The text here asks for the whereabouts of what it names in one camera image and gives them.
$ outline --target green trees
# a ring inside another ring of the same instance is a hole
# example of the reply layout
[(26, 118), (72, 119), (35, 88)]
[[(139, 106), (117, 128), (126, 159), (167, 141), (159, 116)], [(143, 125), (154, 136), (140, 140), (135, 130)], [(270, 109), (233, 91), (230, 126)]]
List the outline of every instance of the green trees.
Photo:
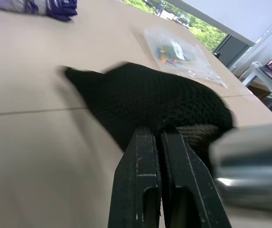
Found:
[(207, 49), (214, 51), (221, 41), (226, 37), (226, 33), (206, 23), (205, 21), (196, 18), (195, 16), (179, 9), (178, 7), (166, 2), (165, 0), (125, 0), (127, 4), (135, 6), (143, 11), (151, 14), (161, 13), (162, 9), (178, 17), (180, 22), (187, 24), (189, 30), (197, 39), (204, 44)]

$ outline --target white label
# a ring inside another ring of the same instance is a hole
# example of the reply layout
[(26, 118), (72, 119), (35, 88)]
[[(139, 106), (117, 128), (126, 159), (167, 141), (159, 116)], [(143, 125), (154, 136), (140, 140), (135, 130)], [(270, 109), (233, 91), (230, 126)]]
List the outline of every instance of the white label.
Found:
[(178, 58), (182, 59), (182, 60), (185, 60), (184, 56), (183, 56), (183, 51), (182, 51), (181, 46), (178, 43), (174, 42), (174, 41), (171, 41), (171, 43), (172, 43), (172, 45), (174, 47), (174, 51), (176, 53), (176, 56)]

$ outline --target white wall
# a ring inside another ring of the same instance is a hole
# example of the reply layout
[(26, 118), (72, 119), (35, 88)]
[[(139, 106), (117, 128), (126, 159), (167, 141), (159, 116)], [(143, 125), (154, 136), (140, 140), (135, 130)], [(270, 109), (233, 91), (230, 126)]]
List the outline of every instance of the white wall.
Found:
[(235, 75), (240, 76), (254, 61), (265, 65), (272, 59), (272, 34), (258, 44), (258, 47), (253, 47), (254, 51), (252, 53), (246, 55), (236, 65), (236, 70), (233, 71)]
[(252, 42), (272, 25), (272, 0), (182, 1)]

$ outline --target table surface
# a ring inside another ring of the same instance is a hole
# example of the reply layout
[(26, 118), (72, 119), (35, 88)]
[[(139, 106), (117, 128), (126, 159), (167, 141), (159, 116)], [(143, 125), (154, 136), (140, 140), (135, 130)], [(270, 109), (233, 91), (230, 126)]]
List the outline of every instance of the table surface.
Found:
[(0, 228), (107, 227), (122, 152), (58, 70), (102, 72), (119, 61), (158, 69), (142, 38), (150, 26), (200, 45), (228, 89), (200, 82), (223, 98), (236, 126), (272, 124), (187, 29), (114, 0), (79, 1), (78, 13), (62, 23), (0, 11)]

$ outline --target black cloth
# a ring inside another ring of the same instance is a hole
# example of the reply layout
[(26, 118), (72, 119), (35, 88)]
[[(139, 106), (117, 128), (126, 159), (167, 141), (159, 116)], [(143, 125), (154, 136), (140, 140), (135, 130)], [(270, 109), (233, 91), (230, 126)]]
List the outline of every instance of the black cloth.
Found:
[(230, 111), (193, 80), (127, 63), (105, 74), (65, 70), (87, 107), (124, 151), (139, 126), (158, 136), (176, 127), (205, 160), (209, 144), (233, 128)]

